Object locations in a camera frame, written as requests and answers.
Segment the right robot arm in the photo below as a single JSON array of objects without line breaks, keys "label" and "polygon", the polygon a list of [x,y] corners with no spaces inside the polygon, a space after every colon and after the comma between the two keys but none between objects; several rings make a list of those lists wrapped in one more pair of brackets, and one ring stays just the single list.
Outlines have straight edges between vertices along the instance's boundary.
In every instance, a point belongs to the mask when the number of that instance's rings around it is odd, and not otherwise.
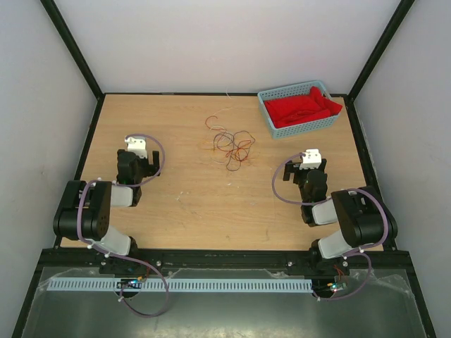
[{"label": "right robot arm", "polygon": [[308,265],[317,274],[325,273],[333,259],[349,251],[392,244],[398,234],[392,213],[374,187],[340,190],[327,197],[325,168],[325,159],[309,164],[289,160],[283,165],[283,180],[298,186],[304,223],[310,227],[339,224],[338,231],[311,244]]}]

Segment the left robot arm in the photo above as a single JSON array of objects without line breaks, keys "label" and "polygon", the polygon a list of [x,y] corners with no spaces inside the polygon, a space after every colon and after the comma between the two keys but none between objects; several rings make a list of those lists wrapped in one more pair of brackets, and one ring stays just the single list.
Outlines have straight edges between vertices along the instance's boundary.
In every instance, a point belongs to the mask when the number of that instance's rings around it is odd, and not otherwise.
[{"label": "left robot arm", "polygon": [[67,183],[53,221],[56,236],[72,241],[86,241],[91,249],[97,246],[117,254],[116,265],[125,273],[135,272],[141,263],[136,240],[110,224],[113,207],[136,207],[142,196],[145,178],[159,173],[160,153],[152,157],[138,156],[133,151],[117,152],[118,184],[71,180]]}]

